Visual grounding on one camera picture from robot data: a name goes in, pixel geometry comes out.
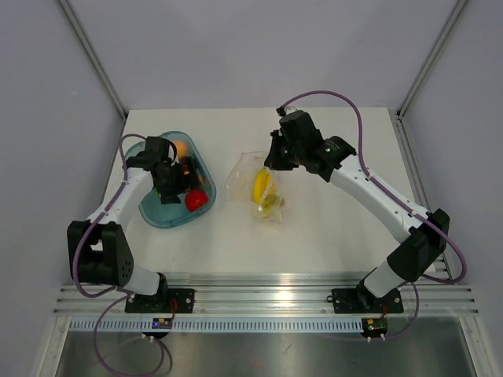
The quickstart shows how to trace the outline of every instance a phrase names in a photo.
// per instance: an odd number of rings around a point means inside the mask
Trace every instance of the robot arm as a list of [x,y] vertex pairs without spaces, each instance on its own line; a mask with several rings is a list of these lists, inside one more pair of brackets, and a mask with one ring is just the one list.
[[182,168],[176,159],[176,147],[162,137],[147,137],[145,150],[127,160],[127,180],[114,204],[103,203],[85,221],[73,221],[68,227],[70,270],[80,240],[98,217],[84,242],[78,261],[79,281],[123,287],[140,295],[158,295],[165,291],[162,275],[134,264],[125,232],[143,198],[156,188],[161,203],[173,203],[185,186]]
[[[369,309],[379,298],[405,282],[419,279],[445,250],[445,241],[410,215],[363,173],[353,147],[340,137],[323,139],[309,114],[295,111],[283,116],[281,128],[273,131],[265,166],[271,170],[292,170],[299,165],[312,174],[341,188],[372,212],[400,245],[379,267],[357,286],[355,294],[362,307]],[[445,233],[449,217],[442,210],[434,214],[412,203],[383,179],[373,177],[415,212],[436,224]]]

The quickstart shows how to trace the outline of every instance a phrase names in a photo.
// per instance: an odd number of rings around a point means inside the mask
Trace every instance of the metal floor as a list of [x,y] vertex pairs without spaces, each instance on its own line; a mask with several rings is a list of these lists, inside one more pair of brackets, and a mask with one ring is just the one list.
[[[406,324],[390,320],[390,334]],[[113,350],[131,333],[100,333],[107,362],[124,373],[145,373],[160,351],[147,342]],[[419,319],[403,338],[368,344],[357,335],[172,333],[163,341],[173,357],[169,376],[475,376],[461,326],[454,319]],[[156,375],[167,375],[169,362]],[[70,332],[58,377],[110,376],[96,361],[91,332]]]

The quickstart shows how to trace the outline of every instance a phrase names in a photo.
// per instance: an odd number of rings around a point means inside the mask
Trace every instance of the plastic bag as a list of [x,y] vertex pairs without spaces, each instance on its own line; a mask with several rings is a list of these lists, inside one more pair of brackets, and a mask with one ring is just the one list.
[[264,167],[267,152],[241,153],[241,158],[226,180],[232,200],[249,207],[260,220],[283,222],[285,200],[276,172]]

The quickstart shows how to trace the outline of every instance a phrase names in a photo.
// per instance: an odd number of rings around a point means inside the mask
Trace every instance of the black mounting bracket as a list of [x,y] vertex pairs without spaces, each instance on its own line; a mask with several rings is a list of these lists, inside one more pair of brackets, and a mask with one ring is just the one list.
[[135,295],[126,301],[126,313],[180,313],[191,314],[196,291],[188,288],[169,288],[166,277],[160,274],[159,289],[152,296]]
[[387,295],[378,298],[369,309],[358,300],[357,288],[336,288],[327,297],[327,302],[333,304],[335,314],[392,314],[403,313],[402,297],[398,289],[391,290]]

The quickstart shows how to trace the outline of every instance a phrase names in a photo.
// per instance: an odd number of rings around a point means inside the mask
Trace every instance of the cable connector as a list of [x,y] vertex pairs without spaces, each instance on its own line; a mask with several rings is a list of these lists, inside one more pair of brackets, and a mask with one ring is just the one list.
[[279,116],[286,116],[286,111],[285,111],[285,108],[283,106],[280,106],[279,108],[276,108],[276,113]]

